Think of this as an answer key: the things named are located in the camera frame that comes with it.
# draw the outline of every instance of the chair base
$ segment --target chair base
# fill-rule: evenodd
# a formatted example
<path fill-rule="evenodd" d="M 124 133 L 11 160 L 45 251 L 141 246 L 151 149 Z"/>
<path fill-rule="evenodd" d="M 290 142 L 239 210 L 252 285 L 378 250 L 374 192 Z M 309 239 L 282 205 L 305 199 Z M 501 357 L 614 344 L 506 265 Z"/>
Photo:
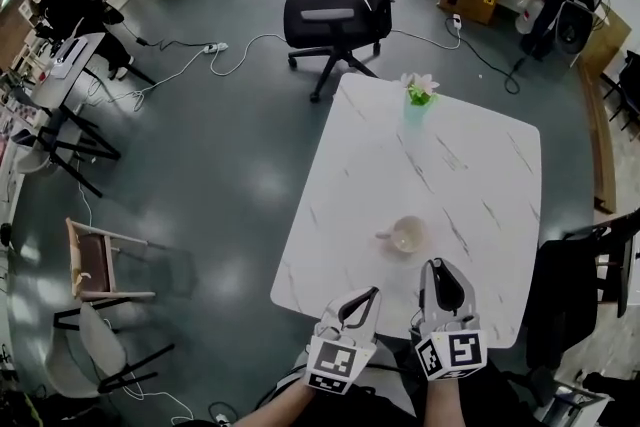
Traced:
<path fill-rule="evenodd" d="M 377 41 L 373 45 L 373 54 L 376 56 L 380 54 L 379 41 Z M 355 68 L 360 73 L 363 73 L 368 77 L 378 78 L 375 73 L 373 73 L 369 68 L 367 68 L 364 64 L 353 57 L 353 52 L 351 49 L 347 50 L 335 47 L 322 47 L 291 52 L 289 54 L 289 66 L 294 70 L 298 67 L 298 61 L 296 60 L 296 57 L 314 57 L 324 55 L 329 56 L 329 60 L 327 61 L 324 70 L 322 71 L 322 75 L 320 75 L 320 79 L 316 84 L 316 88 L 314 89 L 313 93 L 309 95 L 309 100 L 311 101 L 311 103 L 318 103 L 320 101 L 320 91 L 322 91 L 325 82 L 329 78 L 331 70 L 333 70 L 338 61 L 345 61 L 351 68 Z"/>

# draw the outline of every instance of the gray floor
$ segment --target gray floor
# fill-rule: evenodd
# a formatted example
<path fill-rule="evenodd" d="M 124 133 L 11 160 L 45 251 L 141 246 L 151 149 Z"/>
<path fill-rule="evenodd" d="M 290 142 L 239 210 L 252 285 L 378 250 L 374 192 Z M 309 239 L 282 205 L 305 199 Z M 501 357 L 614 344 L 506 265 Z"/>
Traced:
<path fill-rule="evenodd" d="M 282 33 L 284 2 L 131 0 L 125 14 L 131 29 L 148 41 L 225 41 L 230 49 L 216 64 L 229 69 L 252 37 Z M 435 2 L 396 0 L 394 26 L 454 43 L 443 25 L 448 15 Z M 135 45 L 121 27 L 116 33 L 156 79 L 175 73 L 197 51 L 171 47 L 160 53 Z M 508 16 L 497 17 L 491 28 L 465 23 L 463 36 L 500 68 L 510 69 L 518 58 L 518 37 Z M 357 55 L 364 58 L 370 50 Z M 177 344 L 170 356 L 152 365 L 160 377 L 144 389 L 173 393 L 196 418 L 208 418 L 207 405 L 214 400 L 229 402 L 241 413 L 250 410 L 290 367 L 314 323 L 273 305 L 269 291 L 331 108 L 330 89 L 346 67 L 343 63 L 332 75 L 325 101 L 311 105 L 308 94 L 325 60 L 300 59 L 294 72 L 286 53 L 284 43 L 262 39 L 245 65 L 226 78 L 213 76 L 201 56 L 184 75 L 148 95 L 139 112 L 132 112 L 133 100 L 85 110 L 123 155 L 117 163 L 82 164 L 83 173 L 105 193 L 102 200 L 87 194 L 94 225 L 170 248 L 120 257 L 120 288 L 152 288 L 158 296 L 119 306 L 108 317 L 114 327 L 124 328 L 131 360 L 166 343 Z M 96 65 L 103 66 L 98 59 Z M 369 66 L 384 79 L 403 72 L 432 73 L 442 94 L 538 127 L 541 238 L 592 221 L 582 91 L 576 74 L 559 58 L 528 63 L 518 76 L 518 96 L 507 94 L 503 78 L 464 46 L 444 51 L 392 34 Z M 129 78 L 108 88 L 115 95 L 143 85 Z M 76 87 L 70 103 L 84 94 Z M 42 360 L 52 313 L 74 304 L 67 216 L 88 221 L 69 176 L 61 172 L 26 179 L 15 218 L 14 244 L 21 257 L 12 269 L 10 303 L 14 359 L 27 388 L 45 382 Z M 182 414 L 166 397 L 139 404 L 119 391 L 112 399 L 131 425 L 168 425 L 171 416 Z"/>

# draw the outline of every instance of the chair seat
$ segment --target chair seat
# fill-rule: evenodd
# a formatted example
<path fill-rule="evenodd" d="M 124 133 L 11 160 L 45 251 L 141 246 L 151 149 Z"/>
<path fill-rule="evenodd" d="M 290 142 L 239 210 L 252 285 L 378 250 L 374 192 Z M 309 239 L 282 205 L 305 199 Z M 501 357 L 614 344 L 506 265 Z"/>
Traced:
<path fill-rule="evenodd" d="M 109 292 L 109 268 L 107 266 L 107 248 L 104 237 L 95 233 L 78 237 L 80 248 L 81 268 L 83 276 L 80 289 L 83 292 Z"/>
<path fill-rule="evenodd" d="M 302 11 L 316 9 L 353 9 L 355 18 L 342 24 L 344 37 L 339 43 L 366 45 L 379 38 L 370 24 L 372 16 L 365 0 L 287 0 L 284 6 L 284 35 L 293 48 L 333 46 L 338 41 L 329 24 L 308 23 L 302 20 Z"/>

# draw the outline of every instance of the cup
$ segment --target cup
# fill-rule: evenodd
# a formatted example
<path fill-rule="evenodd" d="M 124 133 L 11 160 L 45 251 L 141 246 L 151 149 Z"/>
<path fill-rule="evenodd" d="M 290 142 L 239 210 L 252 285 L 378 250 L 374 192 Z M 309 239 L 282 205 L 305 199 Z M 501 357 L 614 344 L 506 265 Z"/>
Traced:
<path fill-rule="evenodd" d="M 415 253 L 424 243 L 424 222 L 413 215 L 403 217 L 389 230 L 376 233 L 376 238 L 389 240 L 398 251 L 403 253 Z"/>

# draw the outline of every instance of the chair armrest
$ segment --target chair armrest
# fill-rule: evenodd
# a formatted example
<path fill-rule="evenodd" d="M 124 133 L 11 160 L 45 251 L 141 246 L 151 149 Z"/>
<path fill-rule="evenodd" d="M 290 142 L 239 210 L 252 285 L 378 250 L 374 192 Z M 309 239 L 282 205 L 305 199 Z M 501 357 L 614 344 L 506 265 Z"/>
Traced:
<path fill-rule="evenodd" d="M 332 23 L 353 20 L 355 12 L 353 9 L 315 9 L 302 11 L 300 15 L 308 23 Z"/>

